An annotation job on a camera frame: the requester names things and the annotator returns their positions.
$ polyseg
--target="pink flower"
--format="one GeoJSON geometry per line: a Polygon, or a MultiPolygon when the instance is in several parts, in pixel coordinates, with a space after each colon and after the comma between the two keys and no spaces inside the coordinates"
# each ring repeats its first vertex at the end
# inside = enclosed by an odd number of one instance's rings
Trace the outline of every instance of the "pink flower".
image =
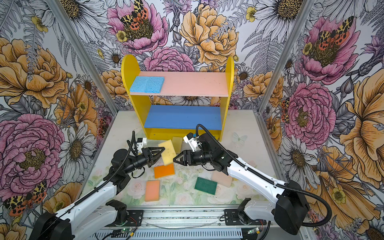
{"type": "Polygon", "coordinates": [[[299,138],[310,150],[320,147],[335,127],[336,113],[331,106],[332,97],[326,87],[300,83],[290,97],[287,135],[299,138]]]}
{"type": "Polygon", "coordinates": [[[4,201],[31,192],[46,181],[52,187],[59,180],[59,126],[37,114],[23,114],[17,121],[0,122],[0,197],[4,201]]]}
{"type": "Polygon", "coordinates": [[[353,18],[349,29],[349,36],[340,45],[330,43],[321,51],[319,49],[319,33],[321,31],[332,32],[342,23],[336,23],[336,19],[330,22],[323,17],[313,25],[309,36],[305,39],[303,55],[296,61],[295,69],[304,76],[309,76],[313,81],[321,81],[325,85],[334,83],[345,74],[355,62],[358,54],[353,54],[360,31],[356,29],[356,20],[353,18]]]}
{"type": "Polygon", "coordinates": [[[168,23],[166,17],[161,18],[153,4],[149,6],[143,0],[144,7],[148,9],[148,19],[140,24],[139,29],[132,30],[125,28],[120,21],[121,17],[131,15],[134,5],[130,7],[123,5],[123,8],[116,6],[107,9],[108,24],[111,25],[109,31],[116,35],[116,42],[122,44],[128,53],[142,54],[143,52],[153,51],[159,46],[164,46],[168,40],[168,23]]]}
{"type": "Polygon", "coordinates": [[[179,53],[176,49],[158,48],[151,57],[144,60],[147,71],[194,72],[192,60],[188,55],[179,53]]]}

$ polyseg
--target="table surface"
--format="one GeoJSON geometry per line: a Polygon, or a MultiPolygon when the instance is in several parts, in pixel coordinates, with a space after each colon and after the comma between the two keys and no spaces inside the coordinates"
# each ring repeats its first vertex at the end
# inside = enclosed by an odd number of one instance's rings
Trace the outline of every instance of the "table surface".
{"type": "MultiPolygon", "coordinates": [[[[136,138],[145,137],[134,111],[118,112],[91,174],[86,181],[82,196],[97,186],[102,181],[102,178],[108,174],[115,151],[121,148],[128,149],[126,140],[131,139],[132,130],[135,131],[136,138]]],[[[161,142],[164,141],[148,140],[147,147],[157,147],[161,142]]],[[[272,177],[276,177],[252,110],[228,111],[221,144],[239,155],[239,157],[253,167],[272,177]]],[[[188,144],[183,142],[182,150],[185,149],[190,148],[188,144]]],[[[154,166],[160,165],[163,165],[161,158],[154,166]]],[[[145,173],[140,178],[131,178],[129,184],[116,195],[115,199],[128,206],[229,205],[240,204],[247,197],[258,201],[267,201],[257,191],[237,179],[232,180],[231,187],[229,188],[217,184],[215,195],[195,190],[197,177],[210,180],[212,172],[203,169],[201,166],[185,167],[179,164],[174,166],[174,176],[160,178],[159,201],[144,201],[146,181],[155,180],[153,167],[146,167],[145,173]]],[[[135,176],[139,174],[141,174],[141,170],[134,172],[135,176]]]]}

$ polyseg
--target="beige sponge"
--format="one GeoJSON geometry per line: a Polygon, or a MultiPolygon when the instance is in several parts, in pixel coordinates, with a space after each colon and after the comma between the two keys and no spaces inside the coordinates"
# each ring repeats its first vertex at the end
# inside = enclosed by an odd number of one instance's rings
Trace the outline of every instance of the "beige sponge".
{"type": "Polygon", "coordinates": [[[173,163],[173,158],[176,157],[175,149],[173,148],[172,141],[168,140],[159,144],[159,147],[165,147],[164,152],[161,153],[164,165],[173,163]]]}

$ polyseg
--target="green sponge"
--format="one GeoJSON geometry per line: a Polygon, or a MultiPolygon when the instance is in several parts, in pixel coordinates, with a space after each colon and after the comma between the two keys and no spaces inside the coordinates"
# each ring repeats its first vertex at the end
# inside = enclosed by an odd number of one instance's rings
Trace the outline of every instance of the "green sponge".
{"type": "Polygon", "coordinates": [[[195,189],[212,195],[216,193],[217,182],[197,177],[195,189]]]}

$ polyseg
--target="yellow flower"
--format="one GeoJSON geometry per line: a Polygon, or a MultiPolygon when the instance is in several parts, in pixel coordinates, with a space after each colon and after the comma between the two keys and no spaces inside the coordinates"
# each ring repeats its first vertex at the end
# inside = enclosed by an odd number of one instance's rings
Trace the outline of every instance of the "yellow flower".
{"type": "Polygon", "coordinates": [[[43,208],[49,213],[55,213],[60,209],[67,207],[76,200],[77,193],[80,191],[81,183],[70,182],[62,185],[54,195],[47,200],[43,208]]]}
{"type": "MultiPolygon", "coordinates": [[[[265,75],[261,73],[259,75],[253,76],[253,78],[250,78],[252,84],[247,84],[244,86],[244,96],[254,98],[263,96],[269,81],[271,80],[271,76],[272,71],[267,72],[265,75]]],[[[271,98],[269,99],[269,102],[274,108],[279,105],[280,100],[283,98],[283,81],[283,77],[280,76],[276,86],[273,89],[271,98]]]]}
{"type": "Polygon", "coordinates": [[[250,22],[253,22],[255,20],[255,13],[257,12],[255,7],[248,7],[247,8],[247,14],[245,15],[245,18],[249,20],[250,22]]]}
{"type": "Polygon", "coordinates": [[[58,125],[72,125],[77,130],[80,123],[84,121],[85,124],[88,124],[88,130],[91,130],[91,133],[96,136],[99,124],[96,105],[80,84],[77,84],[76,89],[71,91],[70,97],[64,96],[59,100],[54,110],[58,125]]]}
{"type": "MultiPolygon", "coordinates": [[[[116,96],[125,98],[129,100],[128,93],[125,90],[124,84],[121,78],[121,72],[117,70],[105,71],[101,74],[101,79],[103,80],[105,86],[107,87],[111,97],[115,99],[116,96]]],[[[104,99],[100,91],[96,90],[96,95],[100,99],[104,99]]]]}
{"type": "Polygon", "coordinates": [[[127,34],[124,31],[119,30],[118,33],[116,33],[116,37],[119,42],[126,42],[128,40],[127,34]]]}
{"type": "Polygon", "coordinates": [[[197,47],[200,52],[200,63],[224,66],[228,57],[236,55],[239,33],[235,31],[235,27],[219,37],[213,37],[219,27],[226,22],[227,18],[218,15],[209,5],[204,7],[200,4],[198,16],[191,11],[184,15],[180,34],[188,40],[185,45],[197,47]]]}
{"type": "Polygon", "coordinates": [[[10,43],[0,38],[0,96],[10,96],[8,104],[18,102],[22,95],[34,96],[49,108],[57,98],[68,93],[67,74],[52,53],[38,46],[37,65],[28,77],[28,61],[25,51],[30,45],[14,39],[10,43]]]}
{"type": "Polygon", "coordinates": [[[268,129],[269,136],[272,139],[272,143],[275,147],[275,150],[279,150],[282,137],[280,118],[268,118],[266,120],[266,127],[268,129]]]}
{"type": "Polygon", "coordinates": [[[25,240],[26,239],[26,227],[20,226],[15,223],[10,226],[6,223],[0,223],[0,239],[5,240],[25,240]]]}
{"type": "Polygon", "coordinates": [[[303,54],[308,55],[310,53],[310,50],[312,49],[312,43],[307,43],[303,48],[303,54]]]}
{"type": "Polygon", "coordinates": [[[100,48],[97,49],[97,53],[99,54],[99,56],[104,59],[104,53],[101,51],[100,48]]]}
{"type": "Polygon", "coordinates": [[[354,105],[346,102],[348,111],[357,118],[347,135],[340,135],[345,153],[353,158],[353,169],[361,181],[377,189],[384,181],[384,69],[354,87],[354,105]]]}
{"type": "Polygon", "coordinates": [[[152,105],[173,105],[168,99],[161,98],[159,96],[153,96],[153,100],[151,99],[152,105]]]}
{"type": "Polygon", "coordinates": [[[36,28],[37,30],[39,31],[44,31],[44,32],[48,32],[48,28],[46,26],[43,25],[42,21],[41,21],[41,18],[38,18],[36,16],[32,16],[31,17],[31,20],[33,22],[33,24],[36,25],[36,28]]]}
{"type": "MultiPolygon", "coordinates": [[[[314,189],[310,185],[310,192],[325,199],[332,209],[332,217],[336,216],[335,224],[339,228],[349,226],[356,218],[361,218],[362,225],[357,230],[361,234],[369,228],[369,220],[379,219],[380,211],[375,210],[376,205],[368,198],[373,192],[361,186],[360,182],[353,181],[356,171],[352,162],[344,156],[337,147],[323,146],[321,151],[322,171],[315,171],[320,179],[320,185],[314,189]]],[[[317,214],[326,215],[326,209],[318,200],[307,197],[307,201],[317,214]]]]}

